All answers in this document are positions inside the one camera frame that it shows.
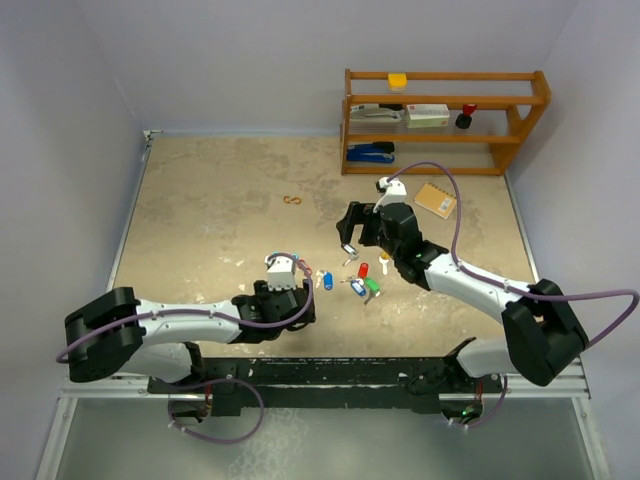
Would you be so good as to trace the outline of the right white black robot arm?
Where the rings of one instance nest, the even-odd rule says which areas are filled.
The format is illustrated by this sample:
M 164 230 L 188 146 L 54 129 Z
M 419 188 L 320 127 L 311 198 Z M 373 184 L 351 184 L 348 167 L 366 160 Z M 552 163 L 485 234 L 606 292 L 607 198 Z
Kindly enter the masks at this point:
M 467 391 L 489 374 L 519 374 L 548 385 L 588 346 L 588 337 L 565 301 L 555 302 L 559 287 L 548 280 L 510 283 L 469 264 L 424 239 L 413 209 L 405 203 L 380 208 L 353 201 L 336 224 L 340 242 L 350 244 L 362 228 L 359 244 L 375 246 L 393 260 L 400 276 L 425 290 L 451 296 L 499 322 L 501 339 L 472 339 L 453 352 L 445 366 L 446 383 Z

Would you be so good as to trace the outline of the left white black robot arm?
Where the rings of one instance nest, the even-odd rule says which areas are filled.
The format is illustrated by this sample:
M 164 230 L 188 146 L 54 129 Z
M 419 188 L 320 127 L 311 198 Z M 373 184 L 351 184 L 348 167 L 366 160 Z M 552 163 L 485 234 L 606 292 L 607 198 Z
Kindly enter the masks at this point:
M 251 295 L 192 305 L 142 300 L 132 288 L 117 287 L 65 318 L 67 346 L 56 361 L 76 383 L 130 373 L 194 392 L 206 378 L 199 343 L 259 344 L 314 320 L 308 279 L 281 291 L 258 280 Z

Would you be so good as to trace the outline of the black carabiner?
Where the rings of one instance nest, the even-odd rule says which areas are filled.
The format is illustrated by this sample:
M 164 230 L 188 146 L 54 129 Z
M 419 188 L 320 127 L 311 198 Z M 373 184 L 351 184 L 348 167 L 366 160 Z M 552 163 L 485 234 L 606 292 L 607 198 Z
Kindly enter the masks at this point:
M 293 324 L 293 325 L 289 326 L 287 328 L 287 330 L 295 332 L 295 331 L 299 331 L 299 330 L 304 329 L 305 327 L 307 327 L 307 325 L 308 325 L 307 323 L 296 323 L 296 324 Z

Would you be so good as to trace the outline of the orange carabiner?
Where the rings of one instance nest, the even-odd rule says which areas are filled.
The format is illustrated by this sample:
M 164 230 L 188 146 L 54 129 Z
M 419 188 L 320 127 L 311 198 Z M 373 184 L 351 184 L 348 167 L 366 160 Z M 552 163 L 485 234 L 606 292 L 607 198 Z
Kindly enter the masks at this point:
M 284 196 L 283 202 L 286 204 L 300 205 L 302 203 L 302 199 L 297 196 Z

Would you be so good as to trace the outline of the red carabiner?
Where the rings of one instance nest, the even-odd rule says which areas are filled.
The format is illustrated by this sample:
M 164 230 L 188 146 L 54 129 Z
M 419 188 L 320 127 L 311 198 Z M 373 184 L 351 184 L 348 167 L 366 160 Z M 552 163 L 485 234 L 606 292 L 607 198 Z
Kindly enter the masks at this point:
M 310 276 L 313 275 L 313 269 L 307 264 L 307 262 L 304 259 L 299 260 L 299 266 L 306 274 Z

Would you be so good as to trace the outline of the key with yellow tag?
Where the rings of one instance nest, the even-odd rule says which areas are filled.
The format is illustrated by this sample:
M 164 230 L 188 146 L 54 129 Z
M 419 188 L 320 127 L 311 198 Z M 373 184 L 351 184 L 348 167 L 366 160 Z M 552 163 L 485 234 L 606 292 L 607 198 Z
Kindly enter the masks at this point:
M 381 264 L 382 274 L 386 276 L 388 274 L 388 264 L 390 263 L 390 256 L 386 253 L 381 253 L 379 256 L 379 263 Z

